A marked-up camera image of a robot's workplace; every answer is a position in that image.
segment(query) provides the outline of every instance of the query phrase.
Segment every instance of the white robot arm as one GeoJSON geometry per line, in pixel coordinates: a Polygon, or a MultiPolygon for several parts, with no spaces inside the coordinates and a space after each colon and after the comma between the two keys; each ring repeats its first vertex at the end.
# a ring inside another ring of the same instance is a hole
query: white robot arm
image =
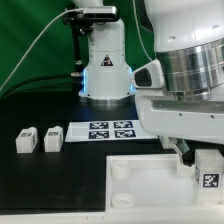
{"type": "Polygon", "coordinates": [[[80,21],[83,16],[94,22],[92,32],[88,34],[89,64],[83,72],[84,88],[79,93],[80,100],[98,106],[116,106],[130,101],[134,93],[131,68],[125,61],[125,27],[121,19],[116,20],[116,8],[104,6],[103,0],[72,2],[83,8],[80,21]]]}
{"type": "Polygon", "coordinates": [[[144,2],[156,60],[132,75],[142,126],[165,147],[175,139],[224,144],[224,1],[144,2]]]}

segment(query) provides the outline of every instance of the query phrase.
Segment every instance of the white plastic base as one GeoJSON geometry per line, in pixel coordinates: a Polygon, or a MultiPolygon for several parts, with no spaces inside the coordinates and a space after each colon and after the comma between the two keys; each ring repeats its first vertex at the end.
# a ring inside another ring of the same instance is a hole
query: white plastic base
{"type": "Polygon", "coordinates": [[[176,155],[108,157],[104,213],[0,216],[0,223],[36,224],[38,220],[38,224],[223,224],[224,205],[195,204],[193,179],[177,174],[177,160],[176,155]],[[128,179],[113,179],[114,160],[129,162],[128,179]]]}

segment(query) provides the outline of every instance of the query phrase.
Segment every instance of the black table surface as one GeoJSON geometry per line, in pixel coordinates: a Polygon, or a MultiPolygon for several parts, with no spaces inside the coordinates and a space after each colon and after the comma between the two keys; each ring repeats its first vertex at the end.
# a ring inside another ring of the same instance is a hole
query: black table surface
{"type": "MultiPolygon", "coordinates": [[[[64,143],[60,153],[44,152],[48,128],[69,122],[136,120],[134,103],[101,108],[79,103],[72,92],[14,95],[0,103],[0,214],[99,212],[105,210],[108,155],[173,153],[158,140],[64,143]],[[38,129],[32,154],[16,153],[24,128],[38,129]]],[[[189,143],[192,147],[220,145],[189,143]]]]}

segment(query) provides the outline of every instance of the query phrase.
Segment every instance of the green wall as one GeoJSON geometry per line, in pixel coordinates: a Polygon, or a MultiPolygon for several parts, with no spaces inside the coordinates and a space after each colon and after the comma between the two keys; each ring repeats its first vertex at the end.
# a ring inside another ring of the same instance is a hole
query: green wall
{"type": "MultiPolygon", "coordinates": [[[[126,27],[126,61],[136,69],[148,62],[140,46],[131,0],[104,0],[120,10],[126,27]]],[[[64,8],[69,0],[1,0],[0,1],[0,85],[8,77],[40,31],[64,8]]],[[[153,35],[141,29],[145,47],[153,55],[153,35]]],[[[88,63],[87,38],[81,38],[81,53],[88,63]]],[[[56,22],[35,45],[4,90],[23,80],[65,74],[73,71],[71,30],[56,22]]]]}

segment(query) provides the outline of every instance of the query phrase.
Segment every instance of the white block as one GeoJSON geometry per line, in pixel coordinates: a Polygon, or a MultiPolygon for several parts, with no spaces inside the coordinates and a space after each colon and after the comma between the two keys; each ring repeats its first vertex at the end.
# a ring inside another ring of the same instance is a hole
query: white block
{"type": "Polygon", "coordinates": [[[17,153],[32,153],[38,142],[37,129],[23,129],[16,138],[17,153]]]}
{"type": "Polygon", "coordinates": [[[199,203],[222,202],[224,159],[218,150],[196,150],[195,199],[199,203]]]}
{"type": "Polygon", "coordinates": [[[60,152],[63,143],[63,129],[61,127],[49,128],[44,137],[45,152],[60,152]]]}

